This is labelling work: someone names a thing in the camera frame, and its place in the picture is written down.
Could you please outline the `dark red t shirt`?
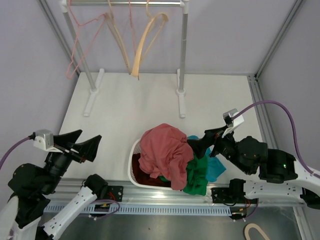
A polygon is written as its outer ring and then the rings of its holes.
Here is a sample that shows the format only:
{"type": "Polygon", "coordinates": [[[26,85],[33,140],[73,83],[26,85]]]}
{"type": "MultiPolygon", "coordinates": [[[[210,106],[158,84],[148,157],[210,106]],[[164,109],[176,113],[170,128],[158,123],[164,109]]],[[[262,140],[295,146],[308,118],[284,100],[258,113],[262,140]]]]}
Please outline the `dark red t shirt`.
{"type": "Polygon", "coordinates": [[[140,163],[139,163],[140,156],[141,156],[140,153],[135,153],[132,155],[132,158],[131,158],[133,175],[137,183],[141,185],[147,185],[147,186],[170,188],[171,187],[170,181],[163,180],[160,176],[157,178],[152,178],[150,177],[149,174],[141,170],[140,163]]]}

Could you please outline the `teal t shirt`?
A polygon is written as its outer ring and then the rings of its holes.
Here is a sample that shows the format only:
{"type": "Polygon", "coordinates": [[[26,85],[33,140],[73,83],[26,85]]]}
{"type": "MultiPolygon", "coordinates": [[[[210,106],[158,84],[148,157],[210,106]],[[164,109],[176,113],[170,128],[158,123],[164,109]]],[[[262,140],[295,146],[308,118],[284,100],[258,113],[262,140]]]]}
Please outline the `teal t shirt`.
{"type": "MultiPolygon", "coordinates": [[[[199,139],[191,135],[188,139],[199,139]]],[[[226,167],[217,157],[210,156],[208,148],[203,158],[198,159],[193,152],[193,160],[187,164],[187,183],[189,185],[207,185],[218,180],[219,176],[226,171],[226,167]]]]}

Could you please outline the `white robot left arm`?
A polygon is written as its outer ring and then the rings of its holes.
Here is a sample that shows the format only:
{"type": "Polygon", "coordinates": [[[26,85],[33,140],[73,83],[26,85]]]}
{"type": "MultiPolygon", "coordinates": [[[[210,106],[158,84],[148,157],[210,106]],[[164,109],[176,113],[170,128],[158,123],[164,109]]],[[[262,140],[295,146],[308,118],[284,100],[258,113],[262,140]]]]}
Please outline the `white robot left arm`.
{"type": "Polygon", "coordinates": [[[75,197],[50,221],[42,226],[39,222],[45,208],[50,203],[48,195],[55,193],[63,175],[73,161],[93,162],[97,156],[102,139],[97,135],[87,141],[78,143],[82,130],[54,135],[47,129],[33,132],[14,144],[2,157],[4,164],[9,154],[20,144],[32,140],[34,147],[47,152],[45,165],[31,163],[20,165],[8,182],[13,191],[7,205],[13,207],[13,215],[5,208],[0,214],[7,240],[58,240],[73,220],[94,201],[107,197],[108,183],[99,175],[90,175],[83,183],[75,197]]]}

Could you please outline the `green t shirt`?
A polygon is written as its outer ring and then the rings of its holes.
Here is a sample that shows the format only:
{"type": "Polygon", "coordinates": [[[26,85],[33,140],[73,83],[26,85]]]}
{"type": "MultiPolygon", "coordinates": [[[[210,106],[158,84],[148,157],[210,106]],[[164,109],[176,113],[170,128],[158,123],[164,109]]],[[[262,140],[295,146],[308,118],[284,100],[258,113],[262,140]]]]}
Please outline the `green t shirt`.
{"type": "Polygon", "coordinates": [[[170,182],[175,191],[189,195],[206,195],[208,180],[206,179],[208,161],[205,157],[194,158],[192,153],[178,154],[167,166],[159,166],[158,177],[164,182],[170,182]]]}

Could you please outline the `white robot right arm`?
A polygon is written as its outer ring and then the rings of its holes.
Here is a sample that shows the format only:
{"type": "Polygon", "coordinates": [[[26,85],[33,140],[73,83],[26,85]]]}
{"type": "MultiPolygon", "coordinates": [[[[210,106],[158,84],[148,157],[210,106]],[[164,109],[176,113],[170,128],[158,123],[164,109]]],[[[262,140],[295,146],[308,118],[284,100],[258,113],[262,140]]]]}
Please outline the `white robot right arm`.
{"type": "Polygon", "coordinates": [[[260,182],[234,178],[227,188],[214,187],[212,201],[229,206],[264,199],[290,199],[305,203],[307,207],[320,208],[320,180],[308,173],[292,155],[279,149],[268,148],[252,136],[240,141],[234,133],[225,134],[226,127],[205,130],[200,139],[188,139],[197,158],[206,155],[212,147],[210,157],[222,155],[246,175],[258,175],[260,182]]]}

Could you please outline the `pink t shirt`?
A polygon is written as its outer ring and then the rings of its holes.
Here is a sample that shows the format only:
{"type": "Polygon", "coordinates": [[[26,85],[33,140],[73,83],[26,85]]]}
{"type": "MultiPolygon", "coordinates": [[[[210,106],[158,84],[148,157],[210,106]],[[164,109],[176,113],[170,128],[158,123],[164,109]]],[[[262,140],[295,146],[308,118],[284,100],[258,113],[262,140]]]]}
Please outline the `pink t shirt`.
{"type": "Polygon", "coordinates": [[[164,177],[173,190],[183,190],[187,185],[187,165],[194,159],[187,140],[185,133],[167,123],[147,130],[139,141],[140,169],[153,179],[164,177]]]}

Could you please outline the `beige wooden hanger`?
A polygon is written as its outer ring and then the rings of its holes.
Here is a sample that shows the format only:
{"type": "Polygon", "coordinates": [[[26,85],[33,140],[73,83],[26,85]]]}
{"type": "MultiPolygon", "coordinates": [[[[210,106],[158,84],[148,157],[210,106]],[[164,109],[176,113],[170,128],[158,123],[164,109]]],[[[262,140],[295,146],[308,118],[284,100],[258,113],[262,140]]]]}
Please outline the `beige wooden hanger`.
{"type": "Polygon", "coordinates": [[[114,11],[113,11],[111,1],[107,0],[107,3],[108,3],[108,7],[109,7],[109,12],[105,13],[106,23],[107,23],[107,26],[108,26],[110,32],[112,33],[112,35],[113,35],[113,37],[114,37],[114,39],[120,49],[120,52],[122,54],[122,57],[123,57],[123,60],[125,63],[126,70],[127,70],[128,74],[130,75],[132,73],[132,69],[131,69],[130,60],[129,60],[129,57],[127,54],[127,50],[126,50],[123,38],[120,35],[120,32],[117,28],[117,25],[116,25],[116,22],[114,19],[114,11]]]}
{"type": "Polygon", "coordinates": [[[134,56],[133,67],[131,70],[131,75],[135,78],[139,77],[140,67],[144,59],[147,57],[150,49],[156,42],[158,36],[162,32],[163,28],[169,21],[169,17],[164,12],[151,13],[149,11],[150,0],[146,1],[145,13],[148,17],[148,23],[141,35],[137,49],[134,56]]]}

